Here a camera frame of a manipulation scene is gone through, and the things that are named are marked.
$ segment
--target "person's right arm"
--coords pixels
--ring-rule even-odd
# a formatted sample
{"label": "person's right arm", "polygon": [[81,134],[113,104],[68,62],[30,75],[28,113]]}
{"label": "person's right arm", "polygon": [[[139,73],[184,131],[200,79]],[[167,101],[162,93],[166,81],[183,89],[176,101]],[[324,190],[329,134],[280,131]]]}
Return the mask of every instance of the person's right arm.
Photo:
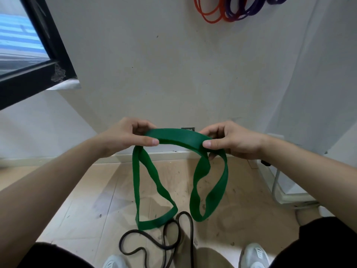
{"label": "person's right arm", "polygon": [[357,232],[357,169],[232,121],[213,124],[200,133],[214,138],[203,142],[205,148],[269,162]]}

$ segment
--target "window frame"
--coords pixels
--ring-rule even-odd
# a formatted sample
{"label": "window frame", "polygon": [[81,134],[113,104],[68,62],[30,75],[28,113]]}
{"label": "window frame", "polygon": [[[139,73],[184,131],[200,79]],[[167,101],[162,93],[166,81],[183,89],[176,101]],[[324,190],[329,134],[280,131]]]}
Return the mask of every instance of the window frame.
{"label": "window frame", "polygon": [[20,1],[50,59],[0,76],[0,110],[77,78],[46,1]]}

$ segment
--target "green band loop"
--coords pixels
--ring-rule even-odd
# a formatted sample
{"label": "green band loop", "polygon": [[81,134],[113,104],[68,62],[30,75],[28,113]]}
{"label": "green band loop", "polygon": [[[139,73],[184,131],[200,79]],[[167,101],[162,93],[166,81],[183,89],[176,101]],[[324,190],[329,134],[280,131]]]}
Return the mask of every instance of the green band loop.
{"label": "green band loop", "polygon": [[[205,136],[200,133],[196,133],[190,130],[183,129],[154,129],[149,130],[146,133],[146,136],[157,138],[160,141],[160,144],[174,144],[181,146],[187,149],[190,149],[199,155],[201,159],[199,160],[196,170],[194,171],[193,179],[193,189],[190,198],[190,212],[191,216],[195,221],[201,222],[208,218],[212,212],[216,209],[219,202],[221,201],[223,194],[226,189],[228,181],[228,165],[226,153],[223,149],[221,150],[209,150],[202,146],[204,140],[211,139],[208,136]],[[207,152],[214,152],[218,154],[225,162],[225,168],[220,180],[213,187],[213,189],[208,193],[206,197],[206,210],[205,214],[201,215],[200,213],[200,203],[201,199],[197,192],[197,183],[200,179],[205,177],[211,169],[210,162],[208,160]],[[172,209],[168,211],[163,216],[156,218],[150,221],[139,221],[139,207],[140,207],[140,194],[139,194],[139,184],[140,184],[140,175],[139,175],[139,161],[144,164],[147,168],[150,177],[156,184],[157,192],[163,197],[166,198],[173,205]],[[158,177],[158,172],[153,165],[149,155],[143,149],[142,146],[135,146],[132,157],[133,165],[133,181],[134,181],[134,195],[136,203],[136,224],[138,229],[147,230],[158,228],[164,225],[168,220],[173,218],[177,213],[178,209],[175,202],[172,200],[169,192],[163,187]]]}

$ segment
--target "window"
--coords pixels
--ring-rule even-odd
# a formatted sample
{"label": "window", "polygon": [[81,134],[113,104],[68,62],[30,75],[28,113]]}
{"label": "window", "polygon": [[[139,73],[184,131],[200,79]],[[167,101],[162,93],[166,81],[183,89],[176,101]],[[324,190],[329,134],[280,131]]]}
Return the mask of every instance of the window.
{"label": "window", "polygon": [[0,0],[0,110],[73,78],[45,0]]}

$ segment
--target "wooden floor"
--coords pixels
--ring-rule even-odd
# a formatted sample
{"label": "wooden floor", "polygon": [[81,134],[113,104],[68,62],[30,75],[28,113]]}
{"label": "wooden floor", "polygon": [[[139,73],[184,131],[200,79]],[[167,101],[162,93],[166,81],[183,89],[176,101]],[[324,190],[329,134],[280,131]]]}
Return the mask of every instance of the wooden floor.
{"label": "wooden floor", "polygon": [[[179,212],[189,211],[192,176],[198,160],[156,161],[160,179],[176,202]],[[216,158],[207,177],[199,181],[201,199],[213,188],[223,171],[223,161]],[[197,267],[238,267],[244,247],[251,242],[263,246],[270,261],[298,238],[293,210],[274,203],[264,181],[246,160],[228,158],[229,180],[226,192],[205,221],[194,223]],[[39,241],[55,243],[102,267],[107,257],[120,254],[118,242],[128,230],[136,228],[131,163],[95,164],[84,175],[62,207],[53,217]],[[20,179],[35,167],[6,168],[0,171],[0,190]],[[171,204],[158,195],[145,167],[140,166],[140,219],[154,219],[167,212]],[[311,211],[301,221],[318,217]],[[189,222],[182,219],[186,233],[172,267],[189,267]],[[177,230],[169,228],[169,241],[175,241]],[[161,240],[162,229],[148,231]],[[150,268],[160,267],[163,253],[142,235],[132,234],[124,249],[139,246],[149,250]],[[131,268],[143,267],[143,252],[125,257]]]}

